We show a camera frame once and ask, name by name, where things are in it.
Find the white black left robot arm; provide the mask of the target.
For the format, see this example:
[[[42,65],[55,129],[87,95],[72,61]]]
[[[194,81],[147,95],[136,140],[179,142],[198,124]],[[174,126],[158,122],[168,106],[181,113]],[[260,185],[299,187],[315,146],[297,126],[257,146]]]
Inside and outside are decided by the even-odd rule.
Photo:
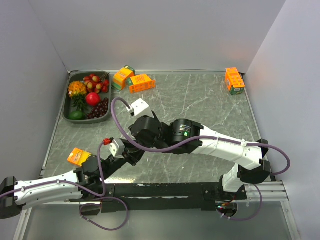
[[[0,185],[0,218],[9,219],[24,209],[46,203],[106,197],[106,179],[125,164],[136,166],[145,152],[123,139],[106,140],[103,145],[110,145],[107,159],[74,148],[67,160],[76,168],[61,175],[26,181],[14,176],[5,178]]]

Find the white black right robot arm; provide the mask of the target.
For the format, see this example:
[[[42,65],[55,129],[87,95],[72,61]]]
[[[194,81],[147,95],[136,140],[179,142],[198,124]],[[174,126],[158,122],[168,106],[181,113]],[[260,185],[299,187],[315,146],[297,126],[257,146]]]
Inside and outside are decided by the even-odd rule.
[[[142,116],[128,129],[136,142],[146,148],[169,148],[194,138],[170,153],[206,155],[234,163],[220,178],[218,193],[223,199],[230,199],[244,184],[263,183],[271,174],[270,163],[264,160],[266,147],[220,134],[189,119],[166,124],[156,117]]]

